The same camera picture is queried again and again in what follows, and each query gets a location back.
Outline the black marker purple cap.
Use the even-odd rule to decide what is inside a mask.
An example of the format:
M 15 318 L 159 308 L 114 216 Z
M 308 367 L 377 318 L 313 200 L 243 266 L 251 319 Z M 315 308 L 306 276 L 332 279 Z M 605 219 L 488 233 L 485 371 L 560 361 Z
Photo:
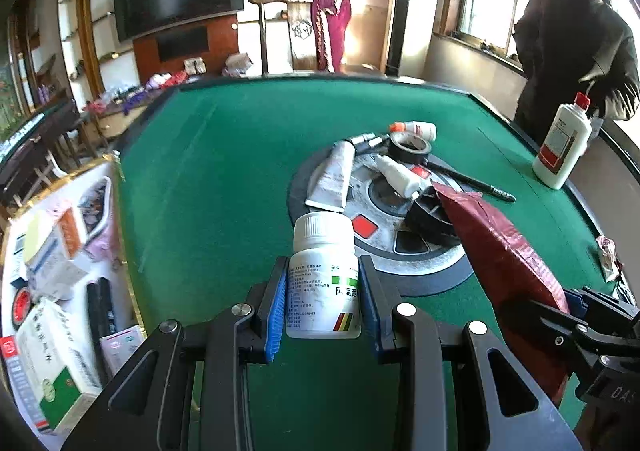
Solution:
M 96 282 L 90 282 L 86 287 L 86 292 L 91 342 L 94 356 L 96 357 L 96 371 L 98 371 L 101 385 L 105 386 L 108 383 L 108 374 L 100 343 L 100 339 L 104 335 L 103 321 L 105 315 L 101 308 L 99 285 Z

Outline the black marker pink cap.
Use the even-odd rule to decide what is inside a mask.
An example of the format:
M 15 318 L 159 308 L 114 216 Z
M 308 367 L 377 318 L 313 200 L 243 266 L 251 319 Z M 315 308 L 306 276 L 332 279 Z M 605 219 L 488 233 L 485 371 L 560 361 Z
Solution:
M 117 323 L 112 298 L 111 282 L 101 277 L 96 282 L 99 289 L 100 322 L 99 334 L 101 337 L 113 335 L 117 332 Z

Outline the red white long box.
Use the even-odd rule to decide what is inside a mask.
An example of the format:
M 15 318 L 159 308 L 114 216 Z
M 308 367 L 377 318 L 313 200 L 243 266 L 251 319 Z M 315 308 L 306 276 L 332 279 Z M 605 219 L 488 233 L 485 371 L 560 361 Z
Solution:
M 40 433 L 46 433 L 50 429 L 50 425 L 43 415 L 39 402 L 36 400 L 32 386 L 29 385 L 25 367 L 22 364 L 20 353 L 18 352 L 13 336 L 4 336 L 1 338 L 1 353 L 4 362 L 6 362 L 9 377 L 15 386 L 14 391 L 17 393 L 17 397 L 20 398 L 30 420 L 38 431 L 40 431 Z

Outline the white plastic bottle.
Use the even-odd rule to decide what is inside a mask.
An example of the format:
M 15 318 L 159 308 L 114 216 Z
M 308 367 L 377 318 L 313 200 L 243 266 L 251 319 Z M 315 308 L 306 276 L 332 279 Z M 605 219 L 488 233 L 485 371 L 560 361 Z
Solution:
M 360 336 L 358 258 L 352 222 L 346 216 L 318 211 L 296 220 L 285 330 L 298 339 Z

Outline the cream soap case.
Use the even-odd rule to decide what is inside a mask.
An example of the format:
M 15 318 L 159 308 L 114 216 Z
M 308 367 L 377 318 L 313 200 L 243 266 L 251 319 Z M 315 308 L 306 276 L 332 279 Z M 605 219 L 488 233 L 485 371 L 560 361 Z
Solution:
M 48 212 L 40 212 L 32 217 L 24 237 L 25 263 L 28 263 L 29 260 L 32 260 L 32 258 L 37 255 L 40 247 L 47 240 L 54 224 L 55 219 Z

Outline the red fabric pouch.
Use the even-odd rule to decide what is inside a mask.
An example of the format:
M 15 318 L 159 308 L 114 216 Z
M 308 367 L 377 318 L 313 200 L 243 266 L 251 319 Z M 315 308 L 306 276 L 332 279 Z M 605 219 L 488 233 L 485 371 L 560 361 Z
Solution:
M 525 334 L 527 322 L 520 304 L 538 301 L 568 313 L 562 285 L 524 235 L 480 194 L 439 183 L 434 190 L 494 308 L 506 345 L 559 405 L 570 372 L 551 350 Z

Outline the small white carton box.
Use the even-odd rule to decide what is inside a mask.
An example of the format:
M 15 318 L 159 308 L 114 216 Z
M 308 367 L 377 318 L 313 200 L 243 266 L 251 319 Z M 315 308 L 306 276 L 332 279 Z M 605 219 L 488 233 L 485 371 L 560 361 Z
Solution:
M 68 301 L 74 296 L 74 286 L 91 270 L 91 258 L 82 250 L 70 256 L 64 241 L 51 233 L 37 255 L 27 263 L 28 284 L 36 298 Z

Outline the black plastic tape dispenser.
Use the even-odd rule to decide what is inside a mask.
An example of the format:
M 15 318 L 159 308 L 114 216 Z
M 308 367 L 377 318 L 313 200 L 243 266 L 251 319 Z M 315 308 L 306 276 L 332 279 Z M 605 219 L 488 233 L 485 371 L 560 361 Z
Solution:
M 406 226 L 424 241 L 440 246 L 456 246 L 460 239 L 432 186 L 412 201 L 405 215 Z

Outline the white ointment tube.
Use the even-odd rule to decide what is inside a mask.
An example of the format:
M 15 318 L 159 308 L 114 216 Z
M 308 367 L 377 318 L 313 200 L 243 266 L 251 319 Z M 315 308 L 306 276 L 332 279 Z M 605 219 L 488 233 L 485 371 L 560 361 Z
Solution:
M 348 141 L 334 145 L 305 200 L 306 206 L 340 214 L 345 210 L 355 153 L 355 147 Z

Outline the large white red-capped bottle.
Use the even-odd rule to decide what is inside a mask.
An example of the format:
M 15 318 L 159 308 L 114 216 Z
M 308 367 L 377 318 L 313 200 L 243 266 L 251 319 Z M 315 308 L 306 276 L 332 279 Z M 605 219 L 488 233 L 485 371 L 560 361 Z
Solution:
M 533 161 L 533 172 L 548 188 L 559 190 L 585 153 L 592 126 L 588 96 L 576 93 L 573 104 L 561 104 Z

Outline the small orange-tipped glue bottle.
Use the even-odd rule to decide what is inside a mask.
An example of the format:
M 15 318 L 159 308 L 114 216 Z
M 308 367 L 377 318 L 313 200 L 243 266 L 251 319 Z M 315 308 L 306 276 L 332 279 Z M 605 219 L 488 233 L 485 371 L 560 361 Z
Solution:
M 388 131 L 412 133 L 427 142 L 434 142 L 437 138 L 437 128 L 431 122 L 393 122 Z

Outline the person in dark jacket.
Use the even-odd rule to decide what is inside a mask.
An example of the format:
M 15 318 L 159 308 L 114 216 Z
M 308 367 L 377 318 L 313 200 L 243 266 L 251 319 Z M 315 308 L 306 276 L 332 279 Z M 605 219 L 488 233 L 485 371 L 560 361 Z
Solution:
M 514 25 L 526 84 L 514 122 L 538 145 L 562 104 L 589 101 L 592 137 L 606 120 L 628 122 L 639 108 L 634 34 L 611 0 L 529 0 Z

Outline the crumpled wrapper at edge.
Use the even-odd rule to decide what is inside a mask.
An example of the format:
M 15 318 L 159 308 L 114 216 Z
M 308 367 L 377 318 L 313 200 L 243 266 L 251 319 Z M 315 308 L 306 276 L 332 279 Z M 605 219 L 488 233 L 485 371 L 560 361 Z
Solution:
M 598 245 L 600 266 L 605 281 L 612 282 L 619 280 L 623 273 L 623 265 L 617 257 L 615 242 L 605 235 L 597 237 L 596 242 Z

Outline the black electrical tape roll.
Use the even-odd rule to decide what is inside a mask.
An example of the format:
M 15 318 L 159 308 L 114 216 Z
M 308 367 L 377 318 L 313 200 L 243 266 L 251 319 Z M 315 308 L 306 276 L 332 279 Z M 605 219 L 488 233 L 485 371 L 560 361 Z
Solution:
M 32 294 L 27 285 L 17 289 L 11 307 L 11 322 L 14 330 L 18 330 L 32 310 Z

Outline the white green medicine box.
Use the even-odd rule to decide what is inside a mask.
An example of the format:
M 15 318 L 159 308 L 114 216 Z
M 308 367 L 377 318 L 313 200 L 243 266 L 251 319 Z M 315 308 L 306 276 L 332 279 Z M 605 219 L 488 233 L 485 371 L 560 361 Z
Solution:
M 35 401 L 53 434 L 68 435 L 102 385 L 90 345 L 73 315 L 42 298 L 15 334 Z

